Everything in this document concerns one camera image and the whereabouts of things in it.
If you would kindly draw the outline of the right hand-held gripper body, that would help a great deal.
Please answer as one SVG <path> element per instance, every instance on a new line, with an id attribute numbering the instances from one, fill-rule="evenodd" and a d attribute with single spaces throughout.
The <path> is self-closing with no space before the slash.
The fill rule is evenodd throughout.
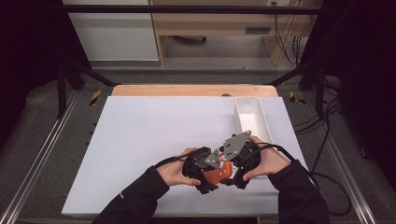
<path id="1" fill-rule="evenodd" d="M 257 167 L 261 162 L 259 147 L 249 141 L 251 131 L 233 135 L 223 146 L 224 160 L 231 161 L 238 172 L 243 176 Z"/>

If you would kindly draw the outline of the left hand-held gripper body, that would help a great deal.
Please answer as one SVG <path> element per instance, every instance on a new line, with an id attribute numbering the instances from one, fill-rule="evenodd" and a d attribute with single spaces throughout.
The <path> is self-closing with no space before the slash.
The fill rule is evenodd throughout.
<path id="1" fill-rule="evenodd" d="M 200 147 L 184 156 L 182 174 L 198 179 L 200 187 L 215 187 L 219 181 L 215 177 L 219 171 L 219 153 L 210 147 Z"/>

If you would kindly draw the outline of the orange phone case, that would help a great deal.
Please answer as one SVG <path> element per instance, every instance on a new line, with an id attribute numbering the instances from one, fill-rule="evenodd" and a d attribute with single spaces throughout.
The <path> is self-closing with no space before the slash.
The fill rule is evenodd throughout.
<path id="1" fill-rule="evenodd" d="M 219 154 L 219 164 L 219 169 L 204 172 L 204 177 L 210 184 L 217 185 L 222 180 L 230 178 L 233 174 L 233 165 L 230 161 L 224 160 L 223 153 Z"/>

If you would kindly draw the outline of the person's left hand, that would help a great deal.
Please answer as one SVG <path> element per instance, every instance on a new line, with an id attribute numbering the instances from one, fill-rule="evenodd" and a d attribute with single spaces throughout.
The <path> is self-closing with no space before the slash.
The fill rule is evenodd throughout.
<path id="1" fill-rule="evenodd" d="M 177 156 L 175 161 L 168 162 L 157 168 L 157 172 L 168 187 L 176 185 L 199 186 L 201 184 L 199 179 L 189 178 L 182 174 L 184 160 L 187 154 L 194 150 L 195 147 L 186 148 L 181 154 L 181 159 Z"/>

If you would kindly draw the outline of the person's right hand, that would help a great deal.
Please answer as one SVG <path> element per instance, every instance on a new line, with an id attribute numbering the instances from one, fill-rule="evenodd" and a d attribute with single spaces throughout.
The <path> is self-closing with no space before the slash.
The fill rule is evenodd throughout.
<path id="1" fill-rule="evenodd" d="M 273 175 L 290 165 L 284 156 L 279 154 L 275 149 L 269 147 L 257 136 L 250 136 L 249 141 L 262 147 L 261 163 L 254 169 L 248 171 L 243 175 L 243 180 L 248 181 L 260 175 Z"/>

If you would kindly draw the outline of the white plastic storage bin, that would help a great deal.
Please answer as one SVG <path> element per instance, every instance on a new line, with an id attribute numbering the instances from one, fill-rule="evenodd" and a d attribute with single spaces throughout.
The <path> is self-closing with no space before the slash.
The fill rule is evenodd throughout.
<path id="1" fill-rule="evenodd" d="M 257 136 L 271 147 L 272 136 L 258 97 L 238 97 L 235 100 L 235 123 L 238 133 L 251 131 L 251 136 Z"/>

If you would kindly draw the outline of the white table mat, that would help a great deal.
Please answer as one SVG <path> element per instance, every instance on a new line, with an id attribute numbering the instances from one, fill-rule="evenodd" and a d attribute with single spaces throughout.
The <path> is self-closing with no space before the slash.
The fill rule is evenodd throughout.
<path id="1" fill-rule="evenodd" d="M 62 210 L 93 217 L 151 165 L 187 147 L 220 147 L 237 132 L 233 97 L 110 96 Z M 277 212 L 265 176 L 245 189 L 220 186 L 201 194 L 179 185 L 161 197 L 157 217 L 255 217 Z"/>

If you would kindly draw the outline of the black metal stand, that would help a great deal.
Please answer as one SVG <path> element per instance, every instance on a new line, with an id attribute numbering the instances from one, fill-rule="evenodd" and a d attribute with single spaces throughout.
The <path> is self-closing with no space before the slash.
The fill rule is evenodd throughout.
<path id="1" fill-rule="evenodd" d="M 302 91 L 308 91 L 313 86 L 316 87 L 316 98 L 315 98 L 315 111 L 317 114 L 323 118 L 323 96 L 324 96 L 324 70 L 321 66 L 321 62 L 317 60 L 309 60 L 304 64 L 300 64 L 297 68 L 291 70 L 286 75 L 279 77 L 271 82 L 270 86 L 277 87 L 285 81 L 296 77 L 297 75 L 302 75 L 302 79 L 299 83 L 299 88 Z"/>
<path id="2" fill-rule="evenodd" d="M 65 114 L 67 108 L 65 82 L 68 81 L 73 90 L 82 90 L 85 86 L 85 82 L 80 76 L 81 74 L 88 75 L 108 87 L 117 86 L 116 82 L 97 74 L 88 66 L 71 60 L 61 62 L 57 69 L 58 119 Z"/>

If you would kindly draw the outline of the light wooden desk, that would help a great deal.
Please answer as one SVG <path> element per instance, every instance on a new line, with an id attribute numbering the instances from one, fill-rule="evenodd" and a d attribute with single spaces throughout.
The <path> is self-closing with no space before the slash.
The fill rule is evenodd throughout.
<path id="1" fill-rule="evenodd" d="M 148 0 L 152 6 L 320 7 L 323 0 Z M 274 66 L 294 37 L 308 37 L 314 15 L 175 14 L 151 15 L 160 62 L 170 36 L 254 35 L 262 38 Z"/>

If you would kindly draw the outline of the dark curtain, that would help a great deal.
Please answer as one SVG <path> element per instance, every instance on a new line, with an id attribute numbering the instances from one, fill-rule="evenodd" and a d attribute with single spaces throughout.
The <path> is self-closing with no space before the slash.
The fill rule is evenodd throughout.
<path id="1" fill-rule="evenodd" d="M 32 89 L 57 78 L 61 62 L 89 66 L 63 0 L 0 0 L 0 147 Z"/>
<path id="2" fill-rule="evenodd" d="M 341 80 L 341 99 L 363 147 L 396 190 L 396 0 L 322 0 L 302 61 L 336 32 L 321 66 Z"/>

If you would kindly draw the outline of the white cabinet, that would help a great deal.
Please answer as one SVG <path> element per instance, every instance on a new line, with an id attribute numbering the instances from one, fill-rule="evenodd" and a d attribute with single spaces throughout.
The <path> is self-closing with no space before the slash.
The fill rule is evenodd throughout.
<path id="1" fill-rule="evenodd" d="M 148 13 L 70 13 L 90 61 L 158 61 Z"/>

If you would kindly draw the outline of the aluminium floor rail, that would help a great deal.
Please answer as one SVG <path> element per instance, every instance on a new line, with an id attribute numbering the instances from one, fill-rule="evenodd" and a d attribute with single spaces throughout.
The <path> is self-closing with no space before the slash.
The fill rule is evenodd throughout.
<path id="1" fill-rule="evenodd" d="M 0 224 L 14 224 L 17 220 L 19 213 L 21 212 L 35 185 L 35 182 L 40 176 L 40 173 L 51 154 L 51 151 L 54 149 L 58 138 L 64 129 L 64 125 L 69 120 L 70 114 L 72 113 L 80 95 L 81 91 L 71 91 L 64 113 L 58 119 L 56 119 L 55 123 L 53 124 L 43 146 L 38 151 L 33 164 L 30 166 L 29 171 L 21 182 L 21 185 L 19 186 L 12 201 L 7 206 L 7 209 L 3 215 L 0 216 Z"/>
<path id="2" fill-rule="evenodd" d="M 315 94 L 311 92 L 305 92 L 304 97 L 307 104 L 315 116 L 320 116 L 315 111 Z M 321 148 L 326 148 L 328 154 L 333 162 L 333 166 L 338 174 L 342 187 L 345 190 L 346 195 L 349 197 L 351 206 L 353 207 L 360 224 L 377 224 L 375 216 L 366 202 L 358 183 L 349 169 L 347 162 L 343 158 L 339 147 L 336 145 L 335 140 L 331 135 L 330 127 L 330 115 L 336 112 L 340 108 L 340 103 L 336 99 L 332 99 L 329 103 L 323 106 L 324 109 L 324 121 L 321 126 L 318 127 L 318 131 L 322 136 L 323 140 Z"/>

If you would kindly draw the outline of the black horizontal frame bar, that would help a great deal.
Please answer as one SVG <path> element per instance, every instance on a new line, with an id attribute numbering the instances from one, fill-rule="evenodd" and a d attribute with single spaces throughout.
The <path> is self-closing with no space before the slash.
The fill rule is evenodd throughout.
<path id="1" fill-rule="evenodd" d="M 231 6 L 116 6 L 64 5 L 68 13 L 181 13 L 181 14 L 278 14 L 319 15 L 323 7 L 231 7 Z"/>

